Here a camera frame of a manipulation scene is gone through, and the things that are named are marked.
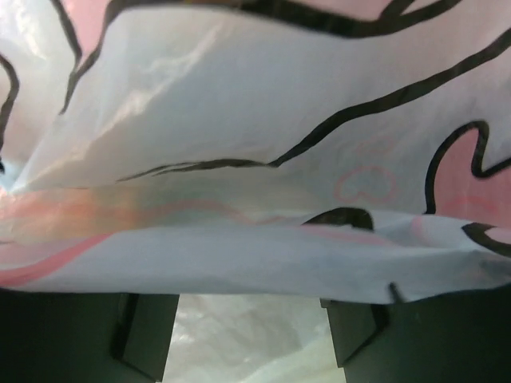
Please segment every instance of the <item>dark panel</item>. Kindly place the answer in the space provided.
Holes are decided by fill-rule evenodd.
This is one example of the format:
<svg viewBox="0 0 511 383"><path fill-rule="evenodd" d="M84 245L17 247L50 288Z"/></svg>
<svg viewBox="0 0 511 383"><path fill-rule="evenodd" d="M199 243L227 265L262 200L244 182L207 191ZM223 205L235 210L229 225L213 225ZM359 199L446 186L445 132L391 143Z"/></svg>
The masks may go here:
<svg viewBox="0 0 511 383"><path fill-rule="evenodd" d="M388 327L345 364L348 383L511 381L511 286L386 310Z"/></svg>
<svg viewBox="0 0 511 383"><path fill-rule="evenodd" d="M137 295L121 360L154 381L163 380L178 300L179 295Z"/></svg>
<svg viewBox="0 0 511 383"><path fill-rule="evenodd" d="M123 297L0 292L0 381L152 382L112 355L123 322ZM164 338L169 336L172 323L162 331Z"/></svg>
<svg viewBox="0 0 511 383"><path fill-rule="evenodd" d="M322 305L327 308L339 367L370 343L386 324L384 313L377 306L341 302Z"/></svg>

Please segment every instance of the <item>pink pattern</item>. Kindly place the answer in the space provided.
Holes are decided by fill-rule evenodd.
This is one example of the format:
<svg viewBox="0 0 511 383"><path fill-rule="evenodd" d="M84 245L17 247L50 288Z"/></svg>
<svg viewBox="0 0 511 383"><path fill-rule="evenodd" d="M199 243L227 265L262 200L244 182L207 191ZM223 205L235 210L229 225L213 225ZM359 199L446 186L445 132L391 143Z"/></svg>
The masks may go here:
<svg viewBox="0 0 511 383"><path fill-rule="evenodd" d="M98 206L95 201L90 203L46 203L41 199L19 199L0 210L0 219L29 217L38 217L40 219L44 215L55 215L58 211L60 215L84 216L88 218L91 216L103 217L119 221L137 222L140 226L144 226L148 223L154 223L157 219L167 215L189 210L215 212L237 223L247 225L273 223L283 218L276 215L268 219L255 220L234 207L211 199L183 199L181 201L156 205L147 211L122 207L102 207Z"/></svg>
<svg viewBox="0 0 511 383"><path fill-rule="evenodd" d="M509 168L484 179L471 171L479 134L470 129L442 157L434 177L436 214L511 227Z"/></svg>
<svg viewBox="0 0 511 383"><path fill-rule="evenodd" d="M494 227L492 229L487 230L485 234L496 242L511 245L511 231L508 229Z"/></svg>
<svg viewBox="0 0 511 383"><path fill-rule="evenodd" d="M71 19L82 50L80 67L101 38L105 11L110 0L61 0Z"/></svg>
<svg viewBox="0 0 511 383"><path fill-rule="evenodd" d="M76 259L85 251L105 241L110 235L97 235L68 247L40 262L13 270L0 270L0 286L14 287L35 281L52 274Z"/></svg>

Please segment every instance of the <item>printed cartoon design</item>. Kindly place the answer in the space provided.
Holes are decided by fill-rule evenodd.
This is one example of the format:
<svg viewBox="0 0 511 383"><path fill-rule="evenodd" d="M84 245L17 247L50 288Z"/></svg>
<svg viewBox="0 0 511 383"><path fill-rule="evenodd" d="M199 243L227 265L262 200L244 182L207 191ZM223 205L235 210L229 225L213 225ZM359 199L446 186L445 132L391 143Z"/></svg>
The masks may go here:
<svg viewBox="0 0 511 383"><path fill-rule="evenodd" d="M479 120L461 126L440 145L426 176L426 214L476 221L462 228L466 235L509 257L511 242L499 235L509 231L497 227L511 227L511 157L483 169L488 139L489 126Z"/></svg>
<svg viewBox="0 0 511 383"><path fill-rule="evenodd" d="M81 4L85 2L78 2L76 0L62 0L64 6L59 0L53 0L55 9L60 15L61 23L64 31L68 37L69 44L75 52L76 65L74 71L69 77L68 91L65 97L65 103L62 109L64 112L70 102L73 95L73 91L76 88L77 83L84 73L89 70L94 63L97 61L101 54L101 47L105 38L106 30L112 21L123 11L128 8L143 6L155 6L161 4L175 4L169 0L100 0L95 6L85 6L89 11L89 14L93 15L94 20L104 19L104 25L102 31L92 33L91 28L94 29L90 22L80 22L77 16L80 13L86 14L87 12L81 12ZM198 1L200 4L204 4L205 1ZM379 10L379 16L375 20L367 21L361 20L354 17L348 17L341 14L357 14L353 10L360 8L359 4L354 2L339 2L333 10L335 14L321 11L318 9L328 9L328 7L318 4L316 8L308 5L298 4L296 2L289 2L286 0L272 1L272 0L259 0L259 1L240 1L236 2L236 7L240 8L244 12L257 14L258 16L267 16L272 19L286 22L295 26L307 28L314 31L324 32L327 34L334 34L345 38L368 38L375 36L384 36L404 30L406 28L417 25L418 23L428 21L432 18L444 14L445 12L453 9L461 0L438 0L426 6L413 9L410 12L406 12L413 3L414 0L392 0L386 2L379 2L378 4L369 4L366 8L375 9L376 6L382 6L381 11ZM225 2L212 2L214 5L225 6ZM226 2L227 5L232 6L232 2ZM306 1L307 4L314 5L315 2ZM84 42L85 35L93 35L97 37L97 43L94 49L91 51L92 43L90 41ZM424 81L419 81L415 84L408 85L402 89L399 89L391 94L388 94L379 99L365 102L360 105L351 106L347 109L341 110L324 122L316 126L311 133L309 133L301 142L295 145L293 148L279 156L277 159L269 162L268 164L257 163L253 160L247 161L246 166L232 165L229 159L216 159L211 161L197 162L194 163L190 168L180 168L180 172L195 171L213 168L223 167L279 167L281 164L291 160L292 158L304 153L305 151L313 148L318 142L323 140L327 135L336 130L340 125L369 114L384 112L395 108L399 105L403 105L406 102L410 102L423 96L437 87L445 84L447 81L471 70L485 61L491 58L495 58L507 48L507 40L501 41L499 38L495 44L492 44L488 48L484 49L480 53L473 55L469 59L460 62L453 68L447 69L441 73L438 73ZM134 176L127 175L122 179L132 179Z"/></svg>
<svg viewBox="0 0 511 383"><path fill-rule="evenodd" d="M314 5L314 2L311 1L308 2L309 6L287 0L191 0L184 2L234 7L247 13L269 17L309 30L346 38L369 38L393 34L420 22L436 18L438 15L452 9L460 1L438 0L403 14L414 0L391 0L389 2L385 0L388 3L378 19L374 21L359 20L341 15L339 12L350 13L350 8L358 9L360 7L349 2L337 5L334 9L335 14L310 6ZM68 92L62 109L62 112L64 112L80 77L99 58L106 30L122 11L138 6L172 5L177 2L174 0L96 0L94 2L52 0L52 3L59 13L62 27L76 58L75 68L69 76ZM367 4L365 7L374 9L372 4Z"/></svg>
<svg viewBox="0 0 511 383"><path fill-rule="evenodd" d="M0 54L0 65L6 71L6 74L9 78L10 82L10 90L7 94L6 100L3 102L2 107L0 108L0 149L3 147L3 139L4 134L7 127L7 122L9 122L10 112L14 106L14 101L18 96L19 91L19 80L14 70L14 67L10 64L9 60L2 54ZM0 172L3 173L5 168L2 164L2 158L0 158Z"/></svg>

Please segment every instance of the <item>plastic sheet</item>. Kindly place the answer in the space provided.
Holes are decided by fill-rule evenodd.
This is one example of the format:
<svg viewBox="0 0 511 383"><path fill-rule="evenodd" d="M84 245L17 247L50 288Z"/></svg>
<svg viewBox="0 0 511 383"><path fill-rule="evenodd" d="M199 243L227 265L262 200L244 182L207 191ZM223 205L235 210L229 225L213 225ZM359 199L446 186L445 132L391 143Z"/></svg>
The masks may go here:
<svg viewBox="0 0 511 383"><path fill-rule="evenodd" d="M343 383L317 299L183 295L164 383Z"/></svg>
<svg viewBox="0 0 511 383"><path fill-rule="evenodd" d="M0 286L511 282L508 2L1 5Z"/></svg>

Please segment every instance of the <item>black outline drawing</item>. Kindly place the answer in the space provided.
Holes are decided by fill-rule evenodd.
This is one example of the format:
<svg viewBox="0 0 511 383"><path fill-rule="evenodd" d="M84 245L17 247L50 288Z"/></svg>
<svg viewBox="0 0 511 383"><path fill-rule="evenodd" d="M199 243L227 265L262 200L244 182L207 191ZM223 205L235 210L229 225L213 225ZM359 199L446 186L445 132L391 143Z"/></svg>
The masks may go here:
<svg viewBox="0 0 511 383"><path fill-rule="evenodd" d="M477 142L476 147L473 151L472 162L470 165L470 171L475 178L488 179L495 176L498 172L502 172L506 168L511 167L511 157L491 166L490 168L482 168L482 161L485 156L486 145L488 144L489 138L489 126L486 121L475 120L470 121L468 124L461 126L452 132L445 140L440 144L437 151L434 153L433 159L430 162L428 171L426 173L426 185L424 192L426 195L426 212L424 214L435 214L437 207L434 200L434 181L437 175L438 167L442 162L444 155L450 149L450 147L464 134L470 130L477 130Z"/></svg>
<svg viewBox="0 0 511 383"><path fill-rule="evenodd" d="M484 248L504 257L511 258L511 245L491 239L486 234L488 230L493 228L495 228L495 226L473 222L465 225L461 229L465 232L467 237L472 239L479 246L483 246Z"/></svg>
<svg viewBox="0 0 511 383"><path fill-rule="evenodd" d="M287 0L260 0L242 5L241 10L292 26L343 38L373 38L395 34L444 14L461 0L437 0L418 10L403 14L415 0L393 0L374 21L358 20L341 14L317 10Z"/></svg>
<svg viewBox="0 0 511 383"><path fill-rule="evenodd" d="M468 56L451 68L443 70L440 73L436 73L424 80L400 88L386 96L340 110L316 126L312 132L303 138L297 145L276 160L272 161L270 165L279 167L281 164L305 153L348 121L362 116L386 112L387 110L391 110L417 100L419 97L433 92L435 89L440 88L442 85L454 78L460 77L462 74L500 56L510 46L511 28L507 29L503 34L501 34L501 36L499 36L490 45L486 46L483 50L473 54L472 56Z"/></svg>
<svg viewBox="0 0 511 383"><path fill-rule="evenodd" d="M82 51L77 46L77 36L73 29L73 25L69 20L69 16L65 13L59 0L51 0L59 13L62 27L69 41L71 49L75 54L76 63L80 62ZM379 19L375 21L363 21L341 14L331 14L322 12L309 6L304 6L287 0L260 0L258 2L249 2L241 5L239 9L249 14L255 14L262 17L270 17L279 22L287 23L300 28L323 32L326 34L334 34L344 38L370 38L376 36L385 36L396 33L400 30L410 28L421 22L428 21L432 18L444 14L448 10L455 7L461 0L437 0L419 10L414 10L408 14L402 14L404 10L414 0L393 0L387 8L382 12ZM136 6L161 6L179 4L179 0L112 0L106 7L105 20L103 29L96 48L85 59L80 68L77 64L73 72L69 75L69 83L67 94L65 96L64 106L61 113L64 113L69 106L73 92L81 77L94 65L100 56L103 42L105 40L106 31L109 25L123 11ZM222 6L219 4L193 4L195 6Z"/></svg>
<svg viewBox="0 0 511 383"><path fill-rule="evenodd" d="M428 171L426 173L426 184L424 187L424 193L426 196L426 212L424 214L435 214L437 212L437 207L434 199L434 182L437 176L438 167L440 166L444 155L449 151L450 147L458 141L460 137L465 135L470 130L477 130L477 142L473 150L472 161L470 164L470 171L473 177L480 180L488 179L511 167L510 157L487 169L482 168L482 161L485 157L486 146L488 145L489 139L489 126L486 121L475 120L461 126L452 132L442 142L437 151L434 153L433 159L430 162L430 166L428 167ZM466 224L461 229L471 240L473 240L478 245L499 255L511 257L511 245L508 243L500 243L494 239L491 239L486 234L489 229L494 227L495 226L485 223L474 222Z"/></svg>
<svg viewBox="0 0 511 383"><path fill-rule="evenodd" d="M12 64L2 54L0 54L0 65L6 71L10 82L9 93L7 94L7 98L0 108L0 149L2 149L7 123L9 122L10 113L13 110L14 102L16 101L16 97L18 96L19 92L19 79ZM6 170L3 166L2 158L0 157L0 172L4 173L5 171Z"/></svg>
<svg viewBox="0 0 511 383"><path fill-rule="evenodd" d="M65 100L68 100L71 98L71 93L73 92L76 86L76 78L74 77L73 74L76 73L77 71L83 53L81 51L80 43L78 42L77 34L74 31L73 22L71 22L71 19L69 18L69 15L65 11L65 8L61 3L61 0L50 1L54 9L57 11L58 19L61 22L62 29L64 30L65 38L67 39L67 42L69 43L69 46L71 47L71 50L73 51L74 55L74 66L73 70L71 71L71 74L69 75L67 90L65 94ZM61 114L65 111L66 106L67 103L65 103L64 106L62 107Z"/></svg>
<svg viewBox="0 0 511 383"><path fill-rule="evenodd" d="M269 168L269 166L262 162L252 160L237 160L232 158L202 162L182 162L180 164L156 166L155 168L149 169L145 172L139 172L131 176L123 177L116 182L134 180L149 174L152 174L154 177L162 176L167 173L193 172L195 170L211 170L219 168Z"/></svg>

